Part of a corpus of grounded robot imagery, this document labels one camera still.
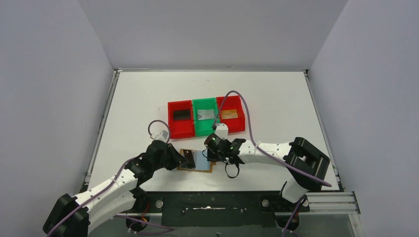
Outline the red bin with black card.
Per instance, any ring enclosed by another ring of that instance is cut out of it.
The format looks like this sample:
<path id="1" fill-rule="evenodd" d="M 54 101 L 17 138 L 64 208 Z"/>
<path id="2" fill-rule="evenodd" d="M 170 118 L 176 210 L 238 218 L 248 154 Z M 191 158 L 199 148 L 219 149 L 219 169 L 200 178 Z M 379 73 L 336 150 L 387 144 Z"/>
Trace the red bin with black card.
<path id="1" fill-rule="evenodd" d="M 195 137 L 192 101 L 168 102 L 168 125 L 171 139 Z"/>

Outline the yellow leather card holder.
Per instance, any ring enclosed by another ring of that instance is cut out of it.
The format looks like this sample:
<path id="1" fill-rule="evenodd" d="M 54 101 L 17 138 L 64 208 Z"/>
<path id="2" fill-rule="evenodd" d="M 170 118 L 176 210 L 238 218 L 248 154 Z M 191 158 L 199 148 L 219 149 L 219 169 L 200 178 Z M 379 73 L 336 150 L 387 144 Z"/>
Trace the yellow leather card holder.
<path id="1" fill-rule="evenodd" d="M 195 152 L 195 169 L 182 168 L 180 165 L 177 169 L 181 171 L 191 171 L 191 172 L 203 172 L 203 173 L 212 173 L 213 166 L 215 162 L 209 162 L 207 160 L 207 151 L 206 150 L 193 150 Z"/>

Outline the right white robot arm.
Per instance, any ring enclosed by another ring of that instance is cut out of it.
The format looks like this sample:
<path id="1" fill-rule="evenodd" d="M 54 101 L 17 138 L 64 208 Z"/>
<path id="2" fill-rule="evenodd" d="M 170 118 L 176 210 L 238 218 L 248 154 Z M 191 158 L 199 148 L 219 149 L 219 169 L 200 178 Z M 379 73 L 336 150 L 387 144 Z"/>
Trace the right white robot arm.
<path id="1" fill-rule="evenodd" d="M 331 186 L 325 181 L 330 158 L 302 137 L 289 143 L 272 144 L 239 138 L 230 142 L 212 133 L 204 145 L 211 161 L 236 167 L 248 163 L 285 167 L 292 176 L 278 196 L 278 205 L 285 211 L 292 210 L 308 191 L 318 192 L 323 186 Z"/>

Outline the green plastic bin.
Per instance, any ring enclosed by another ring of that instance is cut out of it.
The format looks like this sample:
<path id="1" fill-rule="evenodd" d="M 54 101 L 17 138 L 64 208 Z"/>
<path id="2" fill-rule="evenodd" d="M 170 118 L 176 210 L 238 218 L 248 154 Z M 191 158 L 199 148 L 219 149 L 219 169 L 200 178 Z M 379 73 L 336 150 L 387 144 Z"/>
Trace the green plastic bin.
<path id="1" fill-rule="evenodd" d="M 215 132 L 213 123 L 218 113 L 215 97 L 192 100 L 195 136 L 208 136 Z"/>

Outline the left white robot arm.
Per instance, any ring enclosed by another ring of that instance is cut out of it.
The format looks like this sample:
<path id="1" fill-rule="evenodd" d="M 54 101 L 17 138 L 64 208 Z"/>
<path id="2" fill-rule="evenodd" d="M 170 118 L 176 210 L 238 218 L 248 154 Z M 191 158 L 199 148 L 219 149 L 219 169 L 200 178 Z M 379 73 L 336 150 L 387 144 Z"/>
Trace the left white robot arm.
<path id="1" fill-rule="evenodd" d="M 49 237 L 85 237 L 124 211 L 147 207 L 147 193 L 141 185 L 157 170 L 171 171 L 187 161 L 171 143 L 153 141 L 146 152 L 125 161 L 111 178 L 77 195 L 61 196 L 42 230 Z"/>

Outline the red bin with gold card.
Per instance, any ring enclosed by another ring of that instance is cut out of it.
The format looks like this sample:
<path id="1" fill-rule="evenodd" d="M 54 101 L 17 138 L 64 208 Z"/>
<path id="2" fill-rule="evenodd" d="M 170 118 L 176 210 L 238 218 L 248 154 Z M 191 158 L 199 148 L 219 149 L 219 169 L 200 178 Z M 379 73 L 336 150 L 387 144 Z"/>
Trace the red bin with gold card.
<path id="1" fill-rule="evenodd" d="M 245 114 L 241 98 L 228 96 L 219 113 L 219 122 L 227 125 L 229 133 L 245 131 Z"/>

